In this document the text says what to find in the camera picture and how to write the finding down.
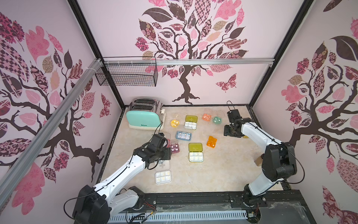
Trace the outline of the orange small pillbox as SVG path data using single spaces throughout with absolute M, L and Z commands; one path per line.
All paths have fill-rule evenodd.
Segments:
M 217 143 L 217 139 L 212 136 L 209 136 L 208 141 L 207 141 L 207 146 L 211 147 L 211 148 L 215 148 L 216 143 Z

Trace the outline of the green lid white pillbox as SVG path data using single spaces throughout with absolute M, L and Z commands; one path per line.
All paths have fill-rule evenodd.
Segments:
M 189 143 L 188 149 L 190 162 L 204 162 L 203 145 L 201 143 Z

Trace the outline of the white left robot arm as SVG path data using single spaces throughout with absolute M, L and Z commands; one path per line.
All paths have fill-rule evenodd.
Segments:
M 106 224 L 112 216 L 129 209 L 141 208 L 144 192 L 130 187 L 124 193 L 121 189 L 151 163 L 170 160 L 171 150 L 163 133 L 154 134 L 145 144 L 134 149 L 130 159 L 116 172 L 102 182 L 90 187 L 84 186 L 75 198 L 76 204 L 71 217 L 76 224 Z

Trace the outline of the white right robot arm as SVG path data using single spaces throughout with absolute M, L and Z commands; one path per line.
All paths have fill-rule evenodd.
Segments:
M 247 136 L 263 150 L 262 171 L 253 182 L 245 186 L 245 197 L 261 196 L 276 183 L 297 173 L 295 151 L 290 143 L 275 139 L 252 119 L 243 118 L 237 109 L 229 110 L 227 116 L 229 124 L 224 127 L 224 136 Z

